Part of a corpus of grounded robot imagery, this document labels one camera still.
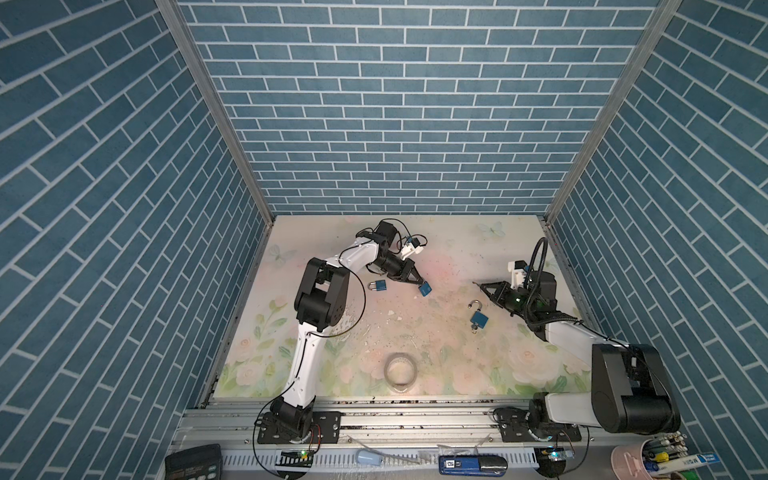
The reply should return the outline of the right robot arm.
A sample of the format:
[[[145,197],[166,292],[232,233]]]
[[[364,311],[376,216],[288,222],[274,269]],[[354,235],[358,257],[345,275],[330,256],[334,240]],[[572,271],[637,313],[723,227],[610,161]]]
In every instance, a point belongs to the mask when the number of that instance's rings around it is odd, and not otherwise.
[[[520,317],[540,340],[565,350],[591,367],[590,390],[545,392],[529,402],[529,434],[548,440],[556,428],[599,427],[609,433],[673,433],[681,415],[660,353],[647,344],[631,344],[588,327],[558,309],[557,281],[545,270],[548,239],[542,237],[531,259],[508,265],[509,281],[480,283],[499,308]]]

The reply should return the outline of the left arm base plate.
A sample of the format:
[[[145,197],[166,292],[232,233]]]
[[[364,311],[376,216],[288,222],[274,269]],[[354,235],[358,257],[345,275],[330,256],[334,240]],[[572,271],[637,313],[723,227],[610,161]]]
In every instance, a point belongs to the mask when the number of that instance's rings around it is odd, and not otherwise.
[[[314,411],[296,422],[267,412],[257,421],[256,442],[260,445],[337,444],[340,423],[338,411]]]

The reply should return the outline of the blue padlock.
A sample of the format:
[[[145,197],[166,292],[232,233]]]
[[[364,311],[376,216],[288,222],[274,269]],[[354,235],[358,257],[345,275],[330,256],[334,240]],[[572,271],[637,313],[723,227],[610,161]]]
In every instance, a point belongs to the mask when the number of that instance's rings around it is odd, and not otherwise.
[[[483,313],[483,304],[479,300],[470,301],[468,308],[472,311],[470,318],[471,331],[473,334],[477,334],[487,325],[488,317]]]
[[[368,289],[370,291],[376,291],[376,292],[386,291],[387,290],[387,283],[386,283],[386,281],[384,279],[375,280],[375,281],[372,281],[372,282],[370,282],[368,284]]]
[[[432,288],[428,282],[424,282],[419,286],[419,291],[423,297],[426,297],[431,293]]]

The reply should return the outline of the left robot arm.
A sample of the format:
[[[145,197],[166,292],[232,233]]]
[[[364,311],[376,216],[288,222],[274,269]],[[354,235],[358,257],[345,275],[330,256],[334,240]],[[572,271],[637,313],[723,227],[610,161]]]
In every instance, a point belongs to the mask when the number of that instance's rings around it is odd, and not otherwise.
[[[346,311],[350,280],[374,266],[387,279],[415,285],[426,296],[431,287],[419,273],[414,256],[427,244],[426,236],[411,233],[403,221],[385,218],[373,228],[358,231],[353,243],[335,256],[308,261],[294,300],[298,337],[288,380],[260,415],[265,443],[298,443],[319,430],[313,423],[313,409],[322,350],[328,339],[351,331],[330,331]]]

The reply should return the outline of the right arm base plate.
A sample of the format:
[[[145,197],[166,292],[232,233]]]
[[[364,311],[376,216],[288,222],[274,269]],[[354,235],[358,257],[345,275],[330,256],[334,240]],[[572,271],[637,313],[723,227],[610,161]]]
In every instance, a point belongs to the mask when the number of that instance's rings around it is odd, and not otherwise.
[[[551,421],[544,413],[515,407],[496,408],[491,418],[503,442],[578,442],[582,440],[575,424]]]

